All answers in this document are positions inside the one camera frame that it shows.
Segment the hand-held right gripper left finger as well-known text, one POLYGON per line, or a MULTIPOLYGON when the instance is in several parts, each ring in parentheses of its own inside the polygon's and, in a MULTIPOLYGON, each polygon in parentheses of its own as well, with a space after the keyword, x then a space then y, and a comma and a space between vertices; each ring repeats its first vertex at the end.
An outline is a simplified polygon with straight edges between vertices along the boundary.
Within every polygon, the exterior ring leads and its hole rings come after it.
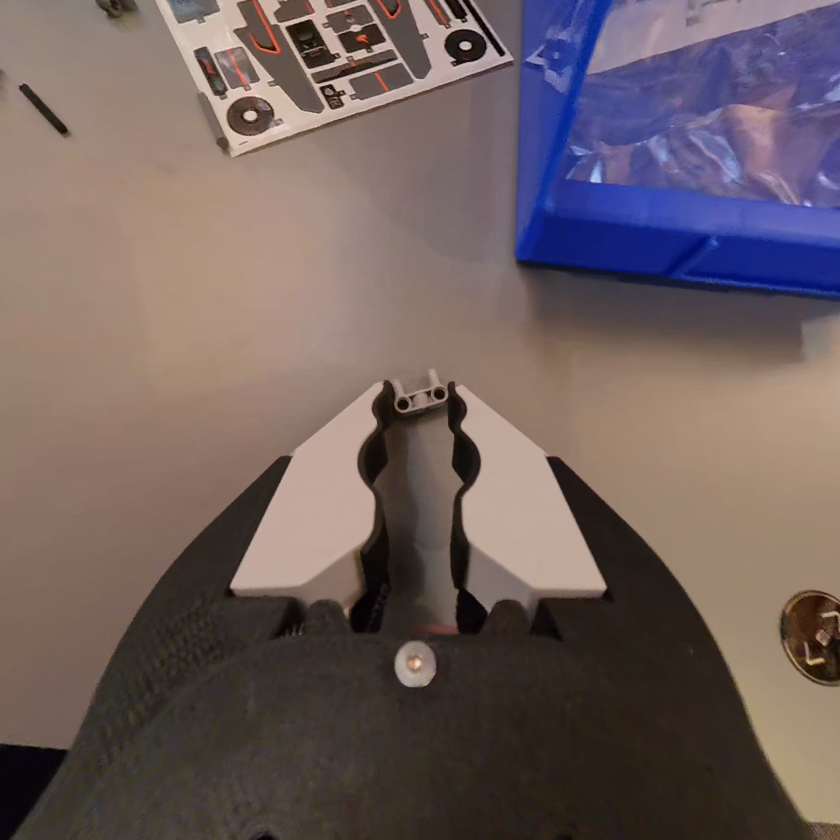
POLYGON ((375 482, 393 398, 389 381, 374 383, 294 450, 231 581, 236 597, 331 601, 346 616, 375 601, 389 580, 375 482))

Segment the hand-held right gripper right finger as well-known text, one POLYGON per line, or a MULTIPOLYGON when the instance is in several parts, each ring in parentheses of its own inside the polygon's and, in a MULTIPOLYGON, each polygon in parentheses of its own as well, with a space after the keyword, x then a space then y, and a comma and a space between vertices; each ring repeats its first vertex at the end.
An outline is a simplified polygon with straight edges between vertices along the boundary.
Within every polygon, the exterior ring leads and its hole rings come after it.
POLYGON ((453 469, 450 567, 459 593, 483 611, 515 602, 590 599, 606 583, 550 458, 464 385, 448 386, 453 469))

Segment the light grey lego connector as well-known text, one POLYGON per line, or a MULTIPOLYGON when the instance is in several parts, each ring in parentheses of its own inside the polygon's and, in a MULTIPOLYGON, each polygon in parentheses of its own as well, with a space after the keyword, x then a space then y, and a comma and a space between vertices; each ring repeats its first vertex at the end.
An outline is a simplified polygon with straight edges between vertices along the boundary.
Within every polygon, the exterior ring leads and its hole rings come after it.
POLYGON ((428 369, 424 386, 408 392, 397 379, 392 380, 394 410, 398 417, 414 417, 444 406, 448 401, 448 388, 435 369, 428 369))

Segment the dark grey lego pin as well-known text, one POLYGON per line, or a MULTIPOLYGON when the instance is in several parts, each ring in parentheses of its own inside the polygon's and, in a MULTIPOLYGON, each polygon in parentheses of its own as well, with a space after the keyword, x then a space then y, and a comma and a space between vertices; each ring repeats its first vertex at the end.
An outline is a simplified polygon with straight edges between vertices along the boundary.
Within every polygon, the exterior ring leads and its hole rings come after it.
POLYGON ((224 153, 229 155, 229 141, 223 131, 221 123, 217 119, 214 107, 211 104, 207 95, 203 92, 197 94, 199 108, 206 122, 208 129, 213 135, 213 141, 216 146, 224 153))

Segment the lego sticker sheet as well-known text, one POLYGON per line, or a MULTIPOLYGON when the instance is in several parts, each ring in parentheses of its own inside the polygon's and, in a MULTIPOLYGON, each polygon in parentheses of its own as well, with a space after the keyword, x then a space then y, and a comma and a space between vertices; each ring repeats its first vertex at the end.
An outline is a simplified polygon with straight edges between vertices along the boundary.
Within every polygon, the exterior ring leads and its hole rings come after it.
POLYGON ((512 63, 469 1, 158 1, 235 158, 512 63))

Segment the black lego axle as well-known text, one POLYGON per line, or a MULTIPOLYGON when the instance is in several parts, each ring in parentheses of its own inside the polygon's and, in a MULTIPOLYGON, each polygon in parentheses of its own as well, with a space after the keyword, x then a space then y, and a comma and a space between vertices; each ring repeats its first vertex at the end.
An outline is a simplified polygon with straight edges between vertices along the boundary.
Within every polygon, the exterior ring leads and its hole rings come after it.
POLYGON ((27 101, 35 108, 35 110, 47 121, 47 123, 64 138, 70 137, 70 130, 65 123, 54 113, 54 111, 44 102, 44 100, 37 94, 28 84, 21 83, 18 85, 19 91, 27 99, 27 101))

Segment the blue plastic bin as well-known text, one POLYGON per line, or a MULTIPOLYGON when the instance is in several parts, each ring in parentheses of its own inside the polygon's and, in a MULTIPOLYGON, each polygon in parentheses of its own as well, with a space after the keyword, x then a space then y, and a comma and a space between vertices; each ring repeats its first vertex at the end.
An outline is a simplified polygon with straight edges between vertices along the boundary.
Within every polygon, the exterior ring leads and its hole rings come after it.
POLYGON ((838 209, 561 177, 581 88, 613 3, 522 5, 518 261, 838 299, 838 209))

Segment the round metal disc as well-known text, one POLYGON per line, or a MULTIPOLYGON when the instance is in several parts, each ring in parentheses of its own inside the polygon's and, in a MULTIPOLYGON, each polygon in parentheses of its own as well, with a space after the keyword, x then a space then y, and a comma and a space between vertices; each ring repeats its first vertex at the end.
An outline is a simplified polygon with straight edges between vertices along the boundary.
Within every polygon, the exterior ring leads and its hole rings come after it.
POLYGON ((779 622, 783 651, 796 672, 819 686, 839 687, 839 600, 819 590, 795 593, 779 622))

